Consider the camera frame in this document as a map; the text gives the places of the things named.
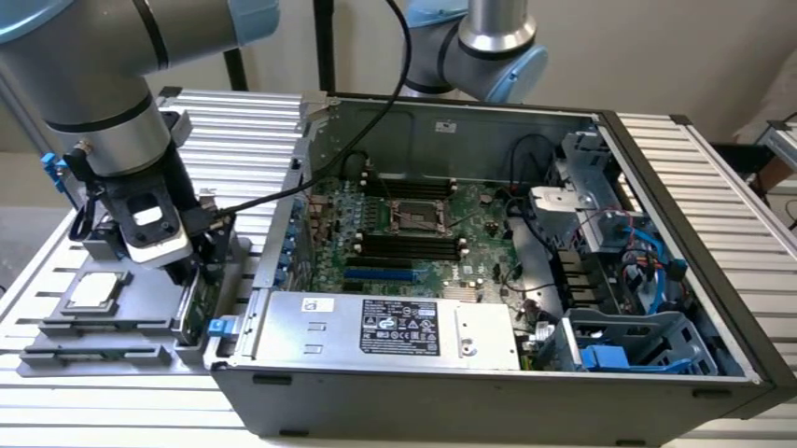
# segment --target warning label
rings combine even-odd
[[[440,356],[437,303],[362,301],[361,350],[374,355]]]

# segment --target black cable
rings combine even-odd
[[[394,11],[394,14],[397,15],[398,23],[401,24],[401,30],[404,32],[404,41],[405,41],[404,67],[401,69],[401,76],[398,77],[398,84],[397,84],[394,92],[390,96],[390,99],[388,100],[388,103],[385,104],[385,107],[382,108],[382,110],[377,114],[377,116],[372,119],[372,121],[365,126],[365,128],[362,128],[361,133],[358,133],[358,135],[352,139],[349,144],[346,144],[346,146],[344,147],[342,151],[338,153],[338,155],[316,172],[313,179],[310,179],[305,184],[300,185],[298,187],[296,187],[293,189],[286,189],[278,193],[270,194],[269,196],[265,196],[265,197],[252,200],[246,203],[242,203],[242,204],[237,205],[236,207],[230,207],[230,208],[221,210],[218,213],[218,217],[225,217],[225,216],[233,215],[238,212],[242,212],[244,210],[257,207],[258,205],[270,203],[273,201],[278,201],[278,200],[305,191],[306,189],[312,188],[316,184],[318,184],[322,181],[322,179],[325,179],[330,175],[330,173],[332,173],[333,169],[336,168],[336,166],[338,165],[338,163],[344,160],[344,158],[346,156],[349,156],[349,154],[354,150],[354,147],[362,141],[365,136],[369,135],[372,130],[377,127],[377,125],[380,124],[380,122],[382,121],[385,116],[388,115],[388,112],[390,112],[390,109],[393,108],[394,103],[397,102],[397,99],[400,98],[401,88],[408,80],[408,75],[410,74],[410,63],[413,61],[413,39],[410,38],[410,25],[408,24],[408,20],[405,19],[404,14],[401,13],[401,8],[397,5],[397,2],[394,0],[385,0],[385,2],[388,3],[388,6],[390,7],[390,9]]]
[[[523,201],[521,204],[524,205],[523,207],[519,207],[519,209],[521,210],[521,215],[520,217],[524,219],[524,222],[527,223],[527,227],[529,227],[529,231],[532,232],[532,235],[535,236],[535,238],[537,239],[537,241],[540,242],[541,245],[544,245],[544,248],[548,250],[548,252],[551,253],[552,257],[557,257],[557,247],[556,245],[551,244],[547,241],[545,236],[540,233],[540,231],[537,230],[537,227],[535,226],[535,222],[532,221],[531,217],[529,217],[529,205],[527,204],[527,201],[524,201],[525,198],[521,197],[515,197],[508,201],[508,206],[505,208],[505,212],[507,212],[507,216],[508,218],[513,217],[511,215],[511,205],[513,203],[516,203],[517,201]]]
[[[537,290],[540,290],[540,289],[545,289],[547,287],[556,287],[556,286],[557,286],[557,284],[556,284],[556,283],[547,283],[545,285],[541,285],[541,286],[539,286],[539,287],[531,287],[529,289],[521,289],[521,288],[519,288],[519,287],[515,287],[513,285],[511,285],[511,275],[512,275],[512,273],[515,273],[515,272],[516,272],[519,269],[521,269],[521,267],[523,267],[523,264],[521,264],[521,263],[519,263],[519,264],[515,266],[515,269],[511,269],[511,270],[508,271],[508,273],[505,273],[505,274],[504,274],[504,279],[503,279],[503,281],[501,281],[501,285],[504,285],[504,287],[505,287],[507,289],[509,289],[511,291],[515,291],[515,292],[523,292],[523,293],[525,293],[525,292],[535,292],[535,291],[537,291]]]
[[[98,196],[89,191],[86,195],[86,203],[75,215],[73,226],[70,227],[69,238],[70,241],[79,243],[89,238],[95,225],[95,210],[97,210]]]
[[[512,151],[511,151],[511,188],[515,185],[515,157],[516,157],[516,153],[519,151],[519,147],[521,146],[521,143],[524,143],[524,141],[528,138],[543,138],[548,142],[548,144],[551,145],[552,150],[557,149],[557,146],[553,144],[553,142],[551,141],[551,139],[545,135],[543,135],[541,133],[528,133],[527,135],[524,135],[521,138],[519,138],[515,141],[515,145],[512,146]],[[547,179],[547,172],[544,171],[544,167],[540,165],[540,161],[535,157],[535,153],[531,152],[529,156],[532,158],[532,161],[535,162],[535,166],[537,167],[539,176],[540,176],[541,180],[545,180]]]
[[[344,160],[341,161],[341,172],[338,174],[338,177],[341,179],[344,179],[344,177],[346,176],[346,163],[349,162],[349,158],[352,156],[362,156],[365,158],[365,160],[369,160],[369,153],[365,152],[362,149],[353,149],[352,151],[349,151],[349,154],[346,154],[346,157],[344,157]]]
[[[792,211],[788,209],[788,207],[794,203],[797,203],[797,199],[790,199],[788,202],[787,202],[787,205],[784,205],[784,208],[787,209],[787,215],[792,219],[792,224],[791,224],[791,226],[788,226],[788,229],[791,231],[794,231],[795,229],[797,229],[797,217],[795,217],[795,215],[792,214]]]

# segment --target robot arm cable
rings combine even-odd
[[[253,207],[257,207],[258,205],[262,205],[265,203],[278,201],[278,200],[286,198],[288,196],[293,196],[294,194],[305,191],[306,189],[312,188],[316,184],[318,184],[321,182],[321,180],[325,179],[330,175],[330,173],[333,172],[333,169],[336,168],[338,163],[341,161],[344,161],[344,159],[348,158],[349,154],[353,153],[354,147],[362,141],[365,136],[369,135],[372,130],[377,127],[381,120],[388,115],[388,112],[390,112],[390,109],[393,108],[394,103],[397,102],[397,99],[400,98],[401,88],[404,86],[405,81],[408,80],[408,75],[410,73],[410,64],[413,61],[413,39],[410,38],[410,26],[408,24],[408,20],[404,17],[404,14],[401,12],[400,6],[397,5],[397,2],[394,0],[385,0],[385,1],[388,2],[388,6],[393,9],[394,14],[397,15],[397,19],[401,24],[401,30],[404,32],[404,40],[405,40],[405,50],[404,50],[405,56],[404,56],[404,67],[401,69],[401,76],[398,78],[397,87],[394,88],[394,92],[390,96],[390,99],[388,100],[388,103],[385,104],[385,107],[382,108],[381,112],[377,114],[374,119],[372,119],[372,121],[365,126],[365,128],[362,128],[361,133],[358,133],[358,135],[352,139],[349,144],[345,146],[344,150],[333,158],[333,160],[329,162],[329,164],[325,165],[316,172],[313,178],[305,184],[300,185],[298,187],[296,187],[293,189],[286,189],[286,190],[281,191],[280,193],[270,194],[269,196],[254,199],[254,200],[252,200],[246,203],[242,203],[234,207],[221,210],[219,211],[221,217],[230,216],[230,215],[233,215],[238,212],[242,212],[244,210],[248,210]]]

